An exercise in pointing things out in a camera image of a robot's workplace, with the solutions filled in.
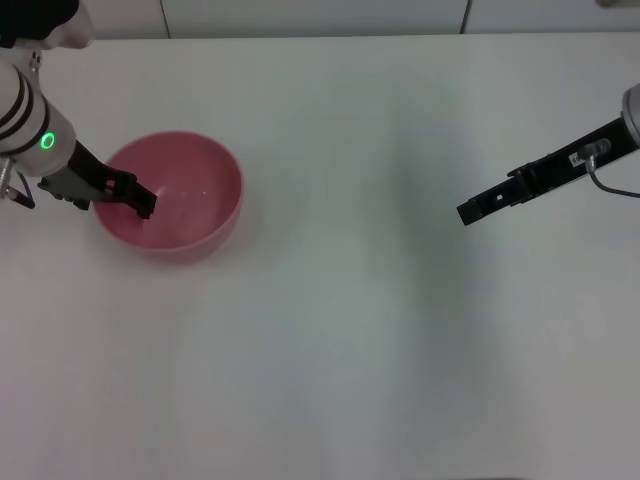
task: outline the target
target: bowl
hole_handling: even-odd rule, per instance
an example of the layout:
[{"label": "bowl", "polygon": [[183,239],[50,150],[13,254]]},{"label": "bowl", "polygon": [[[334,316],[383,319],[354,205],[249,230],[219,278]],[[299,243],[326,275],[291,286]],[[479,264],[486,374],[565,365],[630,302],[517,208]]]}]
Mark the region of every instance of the bowl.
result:
[{"label": "bowl", "polygon": [[203,258],[227,239],[240,214],[242,170],[211,138],[156,133],[126,145],[107,164],[133,173],[158,197],[148,220],[124,204],[95,204],[104,228],[145,255],[178,262]]}]

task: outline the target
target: white wall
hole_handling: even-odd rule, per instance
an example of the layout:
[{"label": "white wall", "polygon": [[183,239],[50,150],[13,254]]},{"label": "white wall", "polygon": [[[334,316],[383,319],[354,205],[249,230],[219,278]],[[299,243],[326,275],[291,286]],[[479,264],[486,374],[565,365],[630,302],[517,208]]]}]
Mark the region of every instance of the white wall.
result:
[{"label": "white wall", "polygon": [[640,30],[640,8],[594,0],[474,0],[467,33]]},{"label": "white wall", "polygon": [[160,0],[82,0],[98,38],[167,38]]},{"label": "white wall", "polygon": [[466,0],[164,0],[172,37],[457,33]]}]

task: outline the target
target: table surface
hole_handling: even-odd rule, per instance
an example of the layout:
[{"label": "table surface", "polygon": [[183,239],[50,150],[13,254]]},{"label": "table surface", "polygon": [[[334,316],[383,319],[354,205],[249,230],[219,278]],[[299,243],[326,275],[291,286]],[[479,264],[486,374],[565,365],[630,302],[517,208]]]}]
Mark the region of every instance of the table surface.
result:
[{"label": "table surface", "polygon": [[[246,173],[218,254],[156,264],[0,206],[7,478],[634,478],[640,201],[456,206],[616,118],[640,34],[96,42],[43,90],[106,159],[159,130]],[[602,180],[640,189],[638,155]]]}]

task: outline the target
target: cable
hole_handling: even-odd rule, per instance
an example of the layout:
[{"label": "cable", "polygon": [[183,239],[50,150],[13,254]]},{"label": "cable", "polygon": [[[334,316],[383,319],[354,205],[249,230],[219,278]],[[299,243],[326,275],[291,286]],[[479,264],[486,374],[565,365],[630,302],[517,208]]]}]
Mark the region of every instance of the cable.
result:
[{"label": "cable", "polygon": [[578,157],[584,160],[584,168],[600,190],[604,190],[607,193],[613,193],[614,195],[622,195],[624,197],[640,198],[640,193],[627,192],[626,190],[618,190],[617,188],[610,188],[603,185],[598,177],[596,177],[596,159],[601,155],[606,155],[611,152],[611,141],[607,138],[601,138],[593,143],[589,143],[578,150]]},{"label": "cable", "polygon": [[33,201],[33,197],[31,196],[31,190],[29,189],[29,184],[27,183],[27,180],[24,178],[24,175],[22,175],[20,172],[16,172],[16,173],[20,177],[20,180],[22,180],[22,185],[24,185],[24,189],[27,192],[27,195],[25,195],[19,190],[16,190],[11,186],[8,186],[7,198],[9,198],[9,200],[11,200],[12,202],[16,202],[22,205],[23,207],[27,207],[30,209],[36,208],[36,202]]},{"label": "cable", "polygon": [[160,0],[160,10],[162,11],[162,19],[164,20],[164,28],[167,31],[167,38],[171,38],[171,30],[169,30],[169,23],[167,23],[167,14],[164,13],[164,3]]},{"label": "cable", "polygon": [[627,192],[626,190],[617,190],[615,188],[609,188],[606,185],[603,185],[602,182],[598,180],[598,177],[596,177],[596,174],[594,172],[589,172],[589,176],[591,177],[591,180],[593,180],[593,183],[596,184],[596,187],[598,187],[600,190],[614,193],[616,195],[623,195],[625,197],[640,198],[640,193]]}]

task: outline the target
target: black stripe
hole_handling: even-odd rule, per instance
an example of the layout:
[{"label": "black stripe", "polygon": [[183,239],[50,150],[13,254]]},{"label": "black stripe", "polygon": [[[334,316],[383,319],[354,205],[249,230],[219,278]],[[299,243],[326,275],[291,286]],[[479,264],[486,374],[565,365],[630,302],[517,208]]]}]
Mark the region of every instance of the black stripe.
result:
[{"label": "black stripe", "polygon": [[460,26],[460,35],[467,33],[467,24],[469,23],[469,14],[471,13],[471,5],[473,0],[467,0],[467,6],[464,9],[464,15],[462,17],[462,25]]},{"label": "black stripe", "polygon": [[15,150],[7,150],[6,152],[0,152],[0,156],[13,157],[14,155],[19,155],[23,152],[26,152],[27,150],[29,150],[31,147],[33,147],[40,141],[42,136],[46,133],[47,129],[49,128],[49,104],[44,99],[44,97],[42,97],[42,100],[44,101],[44,121],[42,122],[42,126],[40,127],[40,130],[38,130],[38,133],[36,133],[36,136],[33,137],[29,142],[25,143],[20,148],[16,148]]},{"label": "black stripe", "polygon": [[24,100],[24,84],[26,80],[22,78],[22,75],[20,75],[20,72],[17,68],[16,72],[18,73],[18,83],[20,83],[18,98],[16,98],[16,103],[13,104],[13,107],[11,107],[7,114],[4,117],[0,118],[0,128],[6,125],[13,118],[13,116],[18,113],[18,110],[20,110],[20,105],[22,105],[22,101]]},{"label": "black stripe", "polygon": [[20,117],[20,119],[16,123],[14,123],[11,126],[11,128],[8,128],[4,132],[0,133],[0,140],[9,138],[11,135],[13,135],[18,130],[20,130],[24,126],[24,124],[27,123],[27,120],[29,120],[29,117],[31,116],[31,112],[33,111],[33,99],[34,99],[33,89],[31,88],[31,84],[27,82],[27,79],[24,78],[22,74],[20,74],[20,76],[27,84],[27,91],[29,94],[29,99],[27,100],[27,107],[24,109],[24,112],[22,113],[22,116]]}]

